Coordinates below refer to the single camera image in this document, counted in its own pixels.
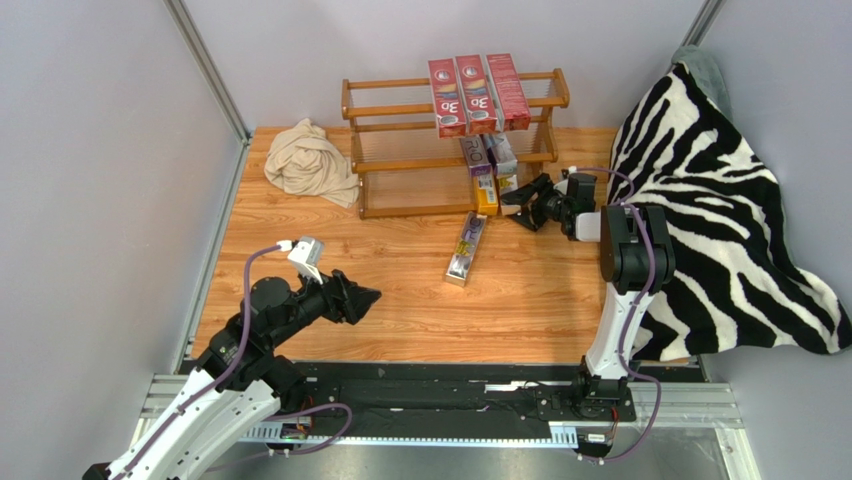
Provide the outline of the beige crumpled cloth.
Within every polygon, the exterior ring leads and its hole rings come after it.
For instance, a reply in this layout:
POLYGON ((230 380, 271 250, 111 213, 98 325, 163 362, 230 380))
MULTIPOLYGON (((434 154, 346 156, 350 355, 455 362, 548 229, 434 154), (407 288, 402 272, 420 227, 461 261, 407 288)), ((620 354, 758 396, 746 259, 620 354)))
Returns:
POLYGON ((321 197, 350 208, 359 199, 359 180, 350 163, 326 130, 305 118, 274 138, 264 174, 287 194, 321 197))

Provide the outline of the zebra print blanket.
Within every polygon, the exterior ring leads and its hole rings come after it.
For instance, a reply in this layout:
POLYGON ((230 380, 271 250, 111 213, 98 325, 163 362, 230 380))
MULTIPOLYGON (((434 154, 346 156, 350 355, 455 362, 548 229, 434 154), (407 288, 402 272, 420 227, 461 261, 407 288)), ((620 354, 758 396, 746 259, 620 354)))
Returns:
POLYGON ((741 346, 850 349, 851 320, 838 296, 791 259, 776 177, 685 65, 626 117, 610 165, 608 199, 661 207, 676 260, 642 319, 635 358, 741 346))

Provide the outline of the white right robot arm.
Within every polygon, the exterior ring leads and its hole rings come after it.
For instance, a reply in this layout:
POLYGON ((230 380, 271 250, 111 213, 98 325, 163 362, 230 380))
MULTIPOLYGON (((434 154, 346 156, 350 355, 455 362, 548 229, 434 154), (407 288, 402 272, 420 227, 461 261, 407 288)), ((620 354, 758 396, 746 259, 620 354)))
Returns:
POLYGON ((625 202, 599 206, 596 182, 588 173, 565 170, 558 182, 542 173, 500 196, 510 219, 526 229, 536 232, 552 221, 569 240, 599 247, 606 285, 601 319, 570 386, 537 388, 547 419, 634 419, 631 349, 654 296, 676 270, 663 208, 625 202))

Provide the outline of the aluminium frame post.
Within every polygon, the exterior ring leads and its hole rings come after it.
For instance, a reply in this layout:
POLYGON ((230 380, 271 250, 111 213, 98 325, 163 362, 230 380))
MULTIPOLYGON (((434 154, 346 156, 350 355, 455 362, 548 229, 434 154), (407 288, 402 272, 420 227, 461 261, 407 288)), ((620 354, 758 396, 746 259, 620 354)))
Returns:
POLYGON ((248 145, 252 133, 239 112, 186 2, 165 0, 164 4, 235 137, 242 145, 248 145))

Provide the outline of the wooden two-tier shelf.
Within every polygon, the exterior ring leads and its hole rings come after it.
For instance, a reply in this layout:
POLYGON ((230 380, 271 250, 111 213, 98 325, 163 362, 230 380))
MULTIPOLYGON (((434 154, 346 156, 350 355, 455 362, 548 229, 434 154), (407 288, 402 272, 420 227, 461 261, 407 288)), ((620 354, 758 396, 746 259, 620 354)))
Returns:
MULTIPOLYGON (((569 105, 570 91, 559 68, 523 73, 520 80, 531 125, 510 133, 509 141, 520 164, 519 176, 526 180, 559 157, 553 113, 569 105)), ((341 113, 350 129, 351 168, 360 182, 360 218, 475 209, 460 144, 437 132, 427 79, 344 80, 341 113)))

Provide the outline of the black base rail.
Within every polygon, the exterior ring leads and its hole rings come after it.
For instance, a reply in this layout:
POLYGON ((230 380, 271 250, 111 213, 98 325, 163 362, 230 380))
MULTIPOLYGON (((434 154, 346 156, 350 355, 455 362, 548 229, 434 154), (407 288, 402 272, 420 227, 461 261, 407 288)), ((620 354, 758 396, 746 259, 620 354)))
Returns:
POLYGON ((235 444, 553 449, 604 462, 664 438, 715 443, 736 462, 751 447, 731 387, 695 363, 639 367, 624 399, 584 400, 573 364, 302 362, 294 401, 242 424, 208 423, 221 456, 235 444))

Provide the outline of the silver gold toothpaste box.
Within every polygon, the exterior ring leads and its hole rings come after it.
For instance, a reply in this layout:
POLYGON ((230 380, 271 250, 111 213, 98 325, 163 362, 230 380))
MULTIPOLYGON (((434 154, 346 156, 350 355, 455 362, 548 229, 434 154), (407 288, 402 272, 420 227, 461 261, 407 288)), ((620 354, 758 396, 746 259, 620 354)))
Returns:
POLYGON ((486 215, 476 212, 467 214, 444 274, 446 282, 460 287, 467 284, 486 223, 486 215))
POLYGON ((510 216, 518 213, 521 207, 517 204, 509 203, 504 199, 505 195, 515 192, 518 189, 517 174, 497 175, 496 184, 499 194, 500 214, 502 216, 510 216))

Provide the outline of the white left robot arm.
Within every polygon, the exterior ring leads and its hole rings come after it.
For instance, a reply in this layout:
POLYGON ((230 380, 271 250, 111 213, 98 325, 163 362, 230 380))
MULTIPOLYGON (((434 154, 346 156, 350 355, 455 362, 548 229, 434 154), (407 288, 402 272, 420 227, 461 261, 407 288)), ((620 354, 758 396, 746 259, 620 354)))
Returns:
POLYGON ((306 377, 276 349, 319 319, 357 324, 381 298, 340 270, 293 290, 265 277, 249 304, 215 334, 171 404, 118 459, 97 463, 86 479, 198 479, 259 422, 294 416, 306 377))

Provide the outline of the red 3D toothpaste box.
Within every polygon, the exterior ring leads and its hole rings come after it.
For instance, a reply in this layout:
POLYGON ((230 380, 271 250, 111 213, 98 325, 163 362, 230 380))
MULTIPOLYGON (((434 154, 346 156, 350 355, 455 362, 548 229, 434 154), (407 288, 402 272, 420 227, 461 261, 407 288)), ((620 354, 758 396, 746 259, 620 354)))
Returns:
POLYGON ((469 136, 497 131, 498 115, 480 55, 455 57, 469 136))
POLYGON ((454 60, 429 60, 428 69, 438 136, 442 139, 464 137, 467 122, 454 60))

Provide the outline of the orange toothpaste box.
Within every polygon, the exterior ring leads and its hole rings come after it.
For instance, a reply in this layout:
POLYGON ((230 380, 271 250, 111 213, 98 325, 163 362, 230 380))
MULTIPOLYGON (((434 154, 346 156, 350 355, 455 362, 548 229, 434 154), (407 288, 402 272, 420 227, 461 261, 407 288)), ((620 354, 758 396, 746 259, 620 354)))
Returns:
POLYGON ((478 175, 472 178, 476 212, 479 215, 496 216, 499 214, 499 200, 492 175, 478 175))

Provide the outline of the silver purple R&O toothpaste box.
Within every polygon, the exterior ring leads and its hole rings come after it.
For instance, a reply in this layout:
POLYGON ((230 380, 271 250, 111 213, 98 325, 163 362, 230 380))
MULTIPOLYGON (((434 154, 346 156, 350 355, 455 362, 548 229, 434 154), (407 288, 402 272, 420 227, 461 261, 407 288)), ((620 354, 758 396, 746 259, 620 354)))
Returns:
POLYGON ((512 176, 518 171, 518 160, 505 133, 484 134, 489 162, 496 176, 512 176))

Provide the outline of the silver blue Sensitive toothpaste box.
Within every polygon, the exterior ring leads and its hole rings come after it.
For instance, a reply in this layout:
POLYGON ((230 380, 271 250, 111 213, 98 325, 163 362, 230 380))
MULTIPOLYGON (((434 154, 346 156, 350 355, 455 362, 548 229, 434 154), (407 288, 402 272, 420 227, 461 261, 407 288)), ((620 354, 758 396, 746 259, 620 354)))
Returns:
POLYGON ((490 176, 492 174, 492 166, 481 136, 463 137, 459 140, 459 144, 465 158, 468 173, 472 178, 490 176))

